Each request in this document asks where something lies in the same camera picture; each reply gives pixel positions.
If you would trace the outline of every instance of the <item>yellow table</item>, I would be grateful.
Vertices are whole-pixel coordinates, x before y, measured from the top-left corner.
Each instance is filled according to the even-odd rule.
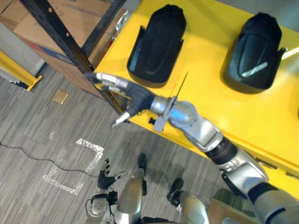
[[[286,175],[299,176],[298,54],[281,62],[273,86],[262,93],[239,93],[221,80],[227,51],[252,14],[212,0],[143,0],[96,71],[132,80],[126,65],[140,25],[147,26],[151,14],[166,4],[183,8],[187,22],[184,43],[167,84],[150,90],[172,97],[188,72],[178,100],[193,103],[201,116],[211,120],[234,143],[278,167],[264,166],[270,182],[299,198],[298,179]],[[280,47],[297,47],[299,34],[284,27],[281,30]],[[148,124],[150,117],[156,118],[144,111],[131,121],[154,132]],[[169,124],[157,134],[205,156]]]

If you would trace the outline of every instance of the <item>small robotic hand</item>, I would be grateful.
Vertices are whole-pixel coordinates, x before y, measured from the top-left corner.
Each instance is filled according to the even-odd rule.
[[[142,110],[149,109],[155,97],[155,95],[146,88],[120,77],[101,72],[88,72],[85,74],[85,77],[93,84],[103,84],[102,90],[111,90],[131,98],[130,106],[119,118],[112,122],[111,127],[128,120]]]
[[[97,194],[91,198],[91,206],[88,211],[88,219],[85,224],[105,224],[108,222],[111,215],[110,206],[117,204],[118,202],[117,192],[114,190],[108,192],[108,188],[111,187],[117,180],[124,177],[127,172],[123,171],[114,176],[107,176],[110,172],[108,170],[109,167],[109,159],[106,159],[98,176],[98,191]]]

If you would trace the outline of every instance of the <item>yellow floor barrier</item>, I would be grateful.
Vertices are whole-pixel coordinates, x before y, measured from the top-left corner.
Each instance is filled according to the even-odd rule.
[[[33,86],[42,78],[42,76],[35,78],[1,50],[0,66],[9,71],[14,77],[25,83],[28,86],[27,91],[30,91]]]

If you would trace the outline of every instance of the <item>black metal upright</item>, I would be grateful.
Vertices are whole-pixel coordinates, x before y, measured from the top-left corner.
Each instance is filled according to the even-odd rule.
[[[90,56],[97,43],[106,32],[113,18],[116,16],[125,2],[126,0],[114,0],[111,3],[109,9],[105,12],[81,48],[86,56]]]
[[[82,73],[94,71],[94,67],[47,0],[20,0],[20,2]],[[99,92],[117,113],[123,112],[111,92],[100,90]]]

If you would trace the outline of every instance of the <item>white wall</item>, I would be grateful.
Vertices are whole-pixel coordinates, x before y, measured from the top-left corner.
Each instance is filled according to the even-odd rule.
[[[0,66],[0,76],[2,78],[5,78],[7,81],[11,82],[11,83],[19,83],[20,80],[14,76],[12,76],[7,70],[5,70],[5,68],[2,68]]]
[[[2,23],[0,23],[0,34],[0,50],[26,71],[36,75],[45,61]]]
[[[217,0],[227,5],[257,14],[274,16],[279,25],[299,32],[299,0]]]

